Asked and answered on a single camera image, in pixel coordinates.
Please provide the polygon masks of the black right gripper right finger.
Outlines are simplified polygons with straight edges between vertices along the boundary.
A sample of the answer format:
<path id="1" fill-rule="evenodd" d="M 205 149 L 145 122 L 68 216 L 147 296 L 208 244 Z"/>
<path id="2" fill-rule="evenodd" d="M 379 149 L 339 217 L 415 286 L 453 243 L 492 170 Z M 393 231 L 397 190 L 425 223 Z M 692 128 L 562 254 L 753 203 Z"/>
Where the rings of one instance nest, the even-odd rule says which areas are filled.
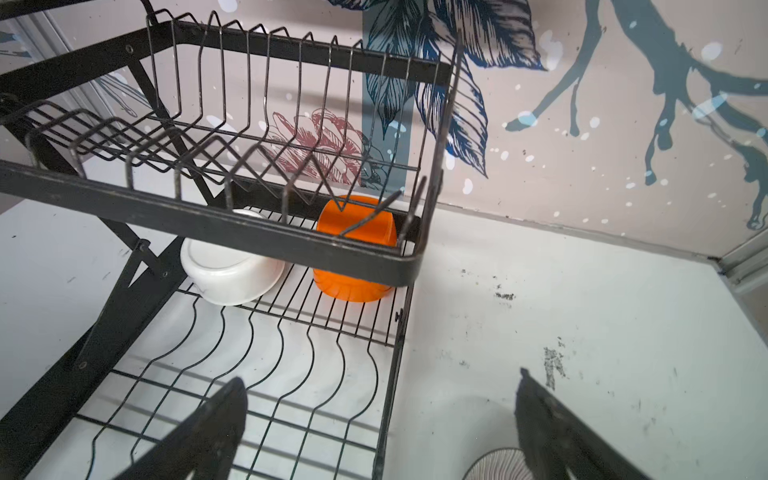
<path id="1" fill-rule="evenodd" d="M 536 479 L 645 479 L 525 368 L 516 392 L 520 449 Z"/>

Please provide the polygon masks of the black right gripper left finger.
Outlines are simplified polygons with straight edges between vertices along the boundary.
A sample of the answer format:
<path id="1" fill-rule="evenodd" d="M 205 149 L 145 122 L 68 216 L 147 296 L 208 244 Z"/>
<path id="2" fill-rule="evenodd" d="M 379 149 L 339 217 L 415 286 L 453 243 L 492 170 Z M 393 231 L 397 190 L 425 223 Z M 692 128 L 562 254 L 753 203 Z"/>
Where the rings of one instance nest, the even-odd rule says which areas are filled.
<path id="1" fill-rule="evenodd" d="M 120 479 L 226 479 L 248 411 L 244 382 L 234 378 L 187 417 Z"/>

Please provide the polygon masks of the white ceramic bowl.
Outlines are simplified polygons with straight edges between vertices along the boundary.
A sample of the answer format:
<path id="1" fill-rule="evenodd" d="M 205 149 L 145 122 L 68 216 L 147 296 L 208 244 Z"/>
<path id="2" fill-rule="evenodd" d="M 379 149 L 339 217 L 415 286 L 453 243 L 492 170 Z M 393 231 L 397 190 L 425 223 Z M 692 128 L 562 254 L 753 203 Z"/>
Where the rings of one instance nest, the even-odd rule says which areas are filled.
<path id="1" fill-rule="evenodd" d="M 282 260 L 192 238 L 182 242 L 180 261 L 201 296 L 219 306 L 241 305 L 264 295 L 286 266 Z"/>

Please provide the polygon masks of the orange glass bowl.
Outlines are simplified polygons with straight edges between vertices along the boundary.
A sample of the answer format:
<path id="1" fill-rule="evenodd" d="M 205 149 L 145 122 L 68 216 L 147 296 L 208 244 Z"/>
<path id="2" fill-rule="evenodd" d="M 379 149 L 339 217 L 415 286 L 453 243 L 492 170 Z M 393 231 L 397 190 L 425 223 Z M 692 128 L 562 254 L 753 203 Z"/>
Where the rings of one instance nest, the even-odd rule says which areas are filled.
<path id="1" fill-rule="evenodd" d="M 319 212 L 315 230 L 328 235 L 343 234 L 355 245 L 353 252 L 342 250 L 322 263 L 311 266 L 315 286 L 340 302 L 369 303 L 384 298 L 391 287 L 375 281 L 372 257 L 362 253 L 364 245 L 394 247 L 397 230 L 394 214 L 376 212 L 378 201 L 369 195 L 353 194 L 347 203 L 327 201 Z"/>

